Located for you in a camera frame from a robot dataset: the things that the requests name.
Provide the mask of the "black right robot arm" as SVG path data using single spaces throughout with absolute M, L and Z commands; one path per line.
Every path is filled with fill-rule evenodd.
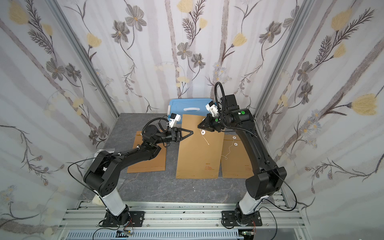
M 239 225 L 246 226 L 256 216 L 260 203 L 280 190 L 287 171 L 278 167 L 268 153 L 249 109 L 240 109 L 234 95 L 222 97 L 221 104 L 221 109 L 213 101 L 206 105 L 209 113 L 198 128 L 208 132 L 234 130 L 245 147 L 254 175 L 246 179 L 247 193 L 236 205 L 235 218 Z

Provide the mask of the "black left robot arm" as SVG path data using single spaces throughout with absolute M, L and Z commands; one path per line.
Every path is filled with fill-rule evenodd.
M 160 144 L 181 142 L 194 132 L 173 127 L 160 132 L 155 125 L 146 125 L 142 131 L 143 143 L 130 151 L 121 153 L 99 152 L 86 171 L 83 181 L 95 192 L 106 207 L 104 227 L 125 226 L 132 217 L 129 207 L 123 202 L 117 184 L 123 169 L 143 161 L 154 159 L 162 150 Z

